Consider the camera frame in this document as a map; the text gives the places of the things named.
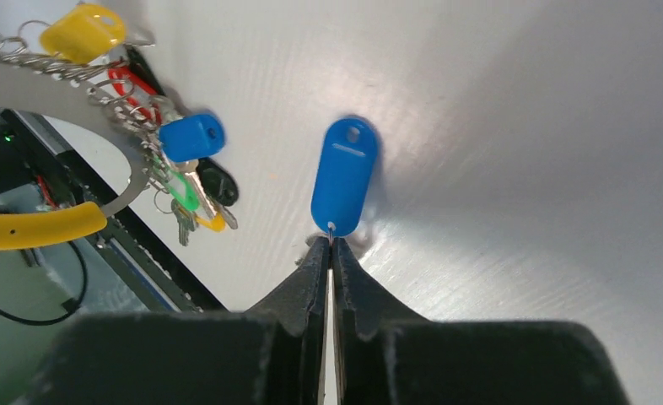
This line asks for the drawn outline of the keyring with yellow handle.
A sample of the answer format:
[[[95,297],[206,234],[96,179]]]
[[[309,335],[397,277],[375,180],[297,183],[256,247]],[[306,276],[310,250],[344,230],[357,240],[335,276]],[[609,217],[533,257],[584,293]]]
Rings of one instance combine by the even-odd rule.
[[[84,128],[114,145],[130,168],[124,191],[99,206],[94,202],[47,213],[0,214],[0,251],[50,246],[103,230],[148,184],[141,140],[117,129],[109,108],[124,97],[107,94],[90,79],[103,66],[76,65],[30,52],[19,36],[0,33],[0,108],[53,117]]]

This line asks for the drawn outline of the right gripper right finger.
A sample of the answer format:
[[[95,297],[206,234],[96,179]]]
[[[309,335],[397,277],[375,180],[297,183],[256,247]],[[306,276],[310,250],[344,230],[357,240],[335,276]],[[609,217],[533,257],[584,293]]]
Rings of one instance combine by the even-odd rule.
[[[343,404],[626,404],[601,342],[573,321],[431,321],[332,245]]]

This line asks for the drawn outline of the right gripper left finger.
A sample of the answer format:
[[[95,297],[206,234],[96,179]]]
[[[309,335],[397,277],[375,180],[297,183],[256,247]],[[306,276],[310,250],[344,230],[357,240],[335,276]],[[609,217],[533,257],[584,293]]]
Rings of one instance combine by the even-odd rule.
[[[61,332],[22,404],[320,404],[327,269],[319,237],[249,310],[87,315]]]

